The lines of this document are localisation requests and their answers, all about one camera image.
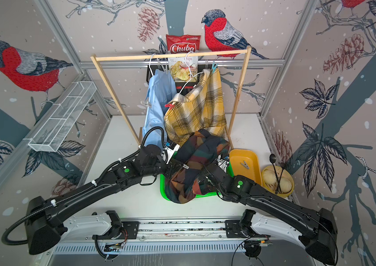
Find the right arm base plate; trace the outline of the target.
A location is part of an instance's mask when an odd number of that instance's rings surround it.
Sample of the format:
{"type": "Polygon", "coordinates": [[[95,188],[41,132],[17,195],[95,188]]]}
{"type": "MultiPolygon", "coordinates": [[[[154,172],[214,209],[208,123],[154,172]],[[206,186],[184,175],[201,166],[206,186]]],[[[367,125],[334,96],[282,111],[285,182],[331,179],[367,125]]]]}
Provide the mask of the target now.
{"type": "Polygon", "coordinates": [[[224,231],[227,238],[248,238],[250,234],[240,225],[240,220],[225,220],[224,231]]]}

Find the white clothespin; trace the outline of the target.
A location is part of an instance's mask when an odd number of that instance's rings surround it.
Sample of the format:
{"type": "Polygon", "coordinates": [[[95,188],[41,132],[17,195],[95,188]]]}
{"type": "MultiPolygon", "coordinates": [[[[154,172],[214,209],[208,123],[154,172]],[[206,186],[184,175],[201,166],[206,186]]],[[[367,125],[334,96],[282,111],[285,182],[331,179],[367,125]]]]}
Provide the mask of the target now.
{"type": "Polygon", "coordinates": [[[249,165],[248,165],[245,161],[242,161],[240,164],[241,164],[244,168],[246,168],[247,170],[250,169],[249,165]]]}

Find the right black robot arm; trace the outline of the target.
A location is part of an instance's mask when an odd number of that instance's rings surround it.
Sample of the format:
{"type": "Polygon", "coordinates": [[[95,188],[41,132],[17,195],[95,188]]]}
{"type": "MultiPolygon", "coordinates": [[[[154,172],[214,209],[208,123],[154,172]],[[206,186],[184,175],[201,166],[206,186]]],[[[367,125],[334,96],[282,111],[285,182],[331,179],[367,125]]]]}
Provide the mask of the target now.
{"type": "Polygon", "coordinates": [[[287,235],[292,235],[308,255],[329,266],[337,265],[338,230],[334,215],[329,210],[322,208],[316,211],[296,205],[272,194],[245,176],[231,177],[216,164],[205,167],[198,178],[217,189],[224,201],[260,209],[285,223],[293,230],[293,233],[287,235]]]}

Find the light blue shirt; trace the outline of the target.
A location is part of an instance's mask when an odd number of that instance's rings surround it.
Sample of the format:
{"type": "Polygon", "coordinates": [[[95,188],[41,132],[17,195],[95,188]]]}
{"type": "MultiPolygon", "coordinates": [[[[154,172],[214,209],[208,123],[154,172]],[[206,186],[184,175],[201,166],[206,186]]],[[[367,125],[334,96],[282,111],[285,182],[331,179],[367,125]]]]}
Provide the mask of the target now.
{"type": "Polygon", "coordinates": [[[157,69],[149,82],[146,98],[151,103],[147,108],[146,119],[143,127],[143,137],[153,127],[160,126],[164,130],[164,142],[167,141],[167,132],[164,125],[164,115],[168,108],[165,107],[176,95],[175,82],[170,72],[157,69]]]}

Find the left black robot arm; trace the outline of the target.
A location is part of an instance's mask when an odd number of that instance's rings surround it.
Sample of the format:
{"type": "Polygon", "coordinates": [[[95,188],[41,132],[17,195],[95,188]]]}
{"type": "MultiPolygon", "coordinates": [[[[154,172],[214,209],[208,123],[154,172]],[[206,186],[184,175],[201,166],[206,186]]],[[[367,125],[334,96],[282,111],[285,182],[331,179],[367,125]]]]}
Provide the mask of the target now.
{"type": "Polygon", "coordinates": [[[172,158],[159,146],[142,143],[129,156],[106,167],[98,178],[63,196],[32,199],[26,216],[5,230],[2,243],[27,245],[30,255],[43,253],[57,245],[68,232],[65,221],[80,210],[112,194],[142,184],[146,176],[158,177],[178,170],[184,163],[172,158]]]}

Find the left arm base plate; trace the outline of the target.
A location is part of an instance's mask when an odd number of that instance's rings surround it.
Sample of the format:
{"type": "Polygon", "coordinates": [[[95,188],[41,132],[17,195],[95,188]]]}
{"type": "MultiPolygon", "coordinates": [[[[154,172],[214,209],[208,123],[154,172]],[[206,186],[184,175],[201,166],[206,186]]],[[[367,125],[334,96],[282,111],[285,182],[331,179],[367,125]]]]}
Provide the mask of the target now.
{"type": "Polygon", "coordinates": [[[137,238],[140,222],[119,222],[107,230],[103,235],[93,235],[93,240],[133,240],[137,238]]]}

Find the dark multicolour plaid shirt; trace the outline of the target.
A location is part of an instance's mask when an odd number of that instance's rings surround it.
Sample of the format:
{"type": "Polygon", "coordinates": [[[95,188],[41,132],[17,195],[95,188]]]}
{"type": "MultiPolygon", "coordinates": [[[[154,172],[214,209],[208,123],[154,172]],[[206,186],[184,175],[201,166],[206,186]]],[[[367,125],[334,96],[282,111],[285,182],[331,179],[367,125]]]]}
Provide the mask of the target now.
{"type": "Polygon", "coordinates": [[[204,167],[214,162],[219,156],[228,154],[229,148],[230,143],[223,137],[212,135],[205,129],[195,132],[174,156],[174,159],[186,164],[187,168],[181,168],[170,176],[172,186],[181,191],[185,186],[192,185],[194,180],[198,180],[200,184],[206,184],[200,178],[204,167]]]}

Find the green plastic mesh basket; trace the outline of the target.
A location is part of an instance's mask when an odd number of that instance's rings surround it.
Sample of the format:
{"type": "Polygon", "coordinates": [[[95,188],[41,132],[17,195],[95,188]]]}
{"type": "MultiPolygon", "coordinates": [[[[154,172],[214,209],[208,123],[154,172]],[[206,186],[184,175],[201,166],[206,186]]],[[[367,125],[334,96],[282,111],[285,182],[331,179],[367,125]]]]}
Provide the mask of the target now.
{"type": "Polygon", "coordinates": [[[160,175],[160,193],[168,201],[183,204],[194,198],[216,196],[216,190],[207,184],[194,180],[192,185],[185,186],[181,191],[172,186],[171,177],[160,175]]]}

